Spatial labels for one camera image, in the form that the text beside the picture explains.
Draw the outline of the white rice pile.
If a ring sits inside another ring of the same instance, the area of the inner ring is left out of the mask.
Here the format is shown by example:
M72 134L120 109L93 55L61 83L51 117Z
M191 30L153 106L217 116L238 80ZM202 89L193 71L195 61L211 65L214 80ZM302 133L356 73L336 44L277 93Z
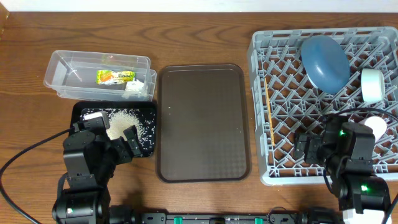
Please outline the white rice pile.
M111 140L118 137L123 137L126 140L123 131L135 126L143 150L146 150L147 153L154 150L156 117L153 109L86 108L82 110L80 119L100 111L105 111L108 115L110 128L106 132Z

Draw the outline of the green orange snack wrapper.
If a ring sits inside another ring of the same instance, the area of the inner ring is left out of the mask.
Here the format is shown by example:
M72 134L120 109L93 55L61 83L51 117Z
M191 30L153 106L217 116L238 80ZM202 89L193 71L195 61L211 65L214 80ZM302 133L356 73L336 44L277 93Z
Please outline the green orange snack wrapper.
M135 79L136 73L132 71L115 72L112 70L98 70L96 72L96 84L120 85Z

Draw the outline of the white tissue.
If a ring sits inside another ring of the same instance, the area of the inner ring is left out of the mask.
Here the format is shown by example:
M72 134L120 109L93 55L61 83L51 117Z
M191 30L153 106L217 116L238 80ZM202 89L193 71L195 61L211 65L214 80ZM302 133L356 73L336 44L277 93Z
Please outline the white tissue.
M139 80L133 80L126 83L123 98L128 99L132 96L138 95L144 89L144 83Z

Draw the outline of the wooden chopstick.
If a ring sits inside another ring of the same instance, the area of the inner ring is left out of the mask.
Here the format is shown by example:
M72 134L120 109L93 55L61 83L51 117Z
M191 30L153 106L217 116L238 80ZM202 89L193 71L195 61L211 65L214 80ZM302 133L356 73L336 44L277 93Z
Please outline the wooden chopstick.
M265 93L266 93L267 116L268 116L268 120L269 120L271 143L272 143L272 146L275 146L274 128L273 128L273 124L272 124L271 104L270 104L270 98L269 98L269 93L268 93L268 85L267 85L266 77L264 77L264 88L265 88Z

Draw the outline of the pink white cup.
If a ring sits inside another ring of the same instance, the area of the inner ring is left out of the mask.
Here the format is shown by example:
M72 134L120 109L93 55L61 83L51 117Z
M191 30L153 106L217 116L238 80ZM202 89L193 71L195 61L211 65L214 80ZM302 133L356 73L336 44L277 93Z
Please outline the pink white cup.
M378 116L371 116L359 122L372 129L375 141L377 142L387 131L387 123Z

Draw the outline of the dark blue plate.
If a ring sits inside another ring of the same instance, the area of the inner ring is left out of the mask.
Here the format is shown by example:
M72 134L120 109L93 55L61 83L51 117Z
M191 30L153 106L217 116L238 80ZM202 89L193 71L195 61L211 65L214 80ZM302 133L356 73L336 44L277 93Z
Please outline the dark blue plate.
M315 88L334 95L348 83L349 60L340 44L331 37L316 35L304 40L301 58Z

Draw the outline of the light blue bowl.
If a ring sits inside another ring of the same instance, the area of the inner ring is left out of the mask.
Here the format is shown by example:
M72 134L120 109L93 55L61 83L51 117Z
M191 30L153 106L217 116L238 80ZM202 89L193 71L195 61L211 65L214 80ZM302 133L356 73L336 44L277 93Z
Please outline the light blue bowl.
M365 103L374 104L384 99L385 84L383 73L380 70L362 69L361 93Z

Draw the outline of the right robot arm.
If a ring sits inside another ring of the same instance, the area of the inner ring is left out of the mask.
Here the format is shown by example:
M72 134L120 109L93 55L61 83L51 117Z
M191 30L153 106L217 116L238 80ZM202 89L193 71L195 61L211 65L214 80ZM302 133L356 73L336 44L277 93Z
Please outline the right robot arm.
M346 116L325 118L321 134L295 133L294 157L323 166L328 190L338 199L343 223L390 223L386 181L373 173L373 130Z

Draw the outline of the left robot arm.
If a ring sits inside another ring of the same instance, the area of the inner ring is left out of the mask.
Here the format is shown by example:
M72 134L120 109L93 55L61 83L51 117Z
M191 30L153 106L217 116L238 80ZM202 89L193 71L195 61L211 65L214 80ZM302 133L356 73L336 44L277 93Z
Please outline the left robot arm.
M141 155L137 129L130 126L123 136L110 139L110 123L104 111L89 114L72 124L63 142L67 173L58 181L52 209L57 223L139 223L140 216L128 205L111 205L108 182L117 165Z

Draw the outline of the grey dishwasher rack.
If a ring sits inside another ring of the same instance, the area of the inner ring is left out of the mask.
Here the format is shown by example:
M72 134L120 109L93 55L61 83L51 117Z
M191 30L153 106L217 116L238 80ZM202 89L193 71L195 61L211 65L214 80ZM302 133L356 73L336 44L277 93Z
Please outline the grey dishwasher rack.
M302 42L316 35L337 41L349 60L349 82L334 95L310 83L301 61ZM350 121L361 121L370 116L397 114L397 29L394 27L258 31L249 44L248 65L259 176L268 186L325 183L322 166L292 157L294 134L320 134L322 115L352 109ZM385 80L386 95L373 105L362 99L360 74L364 68L380 70ZM271 143L264 77L275 146Z

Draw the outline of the black plastic tray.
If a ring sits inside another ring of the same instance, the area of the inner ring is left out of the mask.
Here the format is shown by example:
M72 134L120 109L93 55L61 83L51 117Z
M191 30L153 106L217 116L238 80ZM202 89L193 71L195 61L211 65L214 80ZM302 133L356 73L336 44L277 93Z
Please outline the black plastic tray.
M84 116L105 111L110 128L106 130L110 139L127 139L123 131L135 126L141 157L153 154L156 144L156 105L150 101L81 101L74 105L71 123L81 121Z

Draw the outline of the clear plastic bin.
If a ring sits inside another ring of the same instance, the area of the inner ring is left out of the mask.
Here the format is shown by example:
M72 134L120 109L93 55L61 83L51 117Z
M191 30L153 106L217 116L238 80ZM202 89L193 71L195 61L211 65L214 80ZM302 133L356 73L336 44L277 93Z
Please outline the clear plastic bin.
M144 89L128 99L122 97L126 83L120 85L96 84L98 70L132 71L134 80L144 83ZM58 96L76 100L100 101L152 101L156 71L150 68L145 56L99 52L56 50L49 61L44 85Z

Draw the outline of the brown serving tray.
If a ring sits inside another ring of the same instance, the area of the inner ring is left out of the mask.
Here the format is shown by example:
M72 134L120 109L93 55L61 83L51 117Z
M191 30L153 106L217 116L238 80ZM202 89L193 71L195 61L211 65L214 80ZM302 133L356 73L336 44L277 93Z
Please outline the brown serving tray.
M250 174L244 74L238 65L165 67L157 93L160 180L239 181Z

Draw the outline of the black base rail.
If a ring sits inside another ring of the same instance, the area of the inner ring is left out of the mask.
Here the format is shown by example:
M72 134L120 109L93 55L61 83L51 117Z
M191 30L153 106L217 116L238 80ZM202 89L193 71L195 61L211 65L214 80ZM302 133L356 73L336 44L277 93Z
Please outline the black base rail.
M321 213L270 213L265 215L184 215L166 213L142 213L127 215L125 218L111 216L110 223L132 224L301 224L301 223L342 223L330 214Z

